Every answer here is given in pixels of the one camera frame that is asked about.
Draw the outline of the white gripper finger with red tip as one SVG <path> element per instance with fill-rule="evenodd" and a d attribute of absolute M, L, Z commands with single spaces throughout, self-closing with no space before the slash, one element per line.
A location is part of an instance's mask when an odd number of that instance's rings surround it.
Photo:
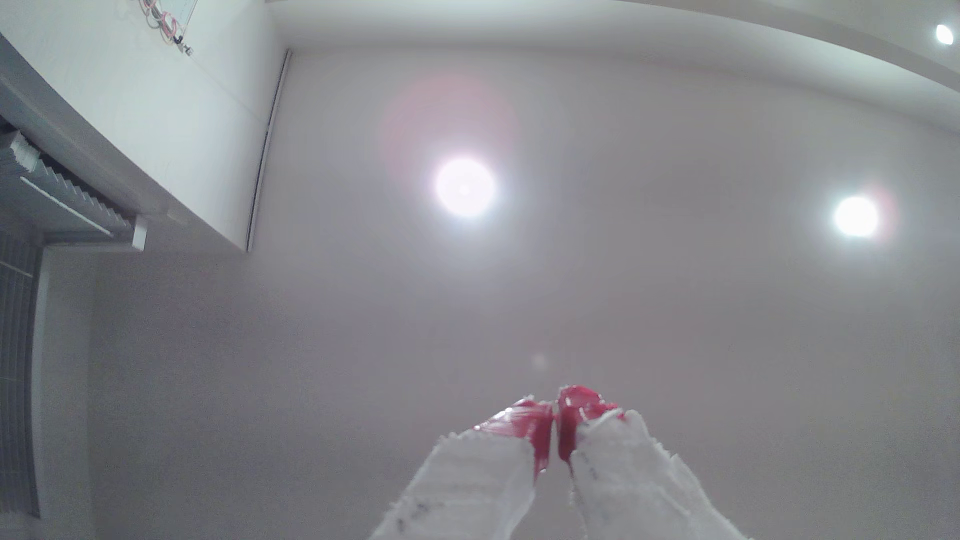
<path fill-rule="evenodd" d="M 746 539 L 639 411 L 582 385 L 559 389 L 558 456 L 587 539 Z"/>
<path fill-rule="evenodd" d="M 370 539 L 510 539 L 546 470 L 554 406 L 525 397 L 438 439 Z"/>

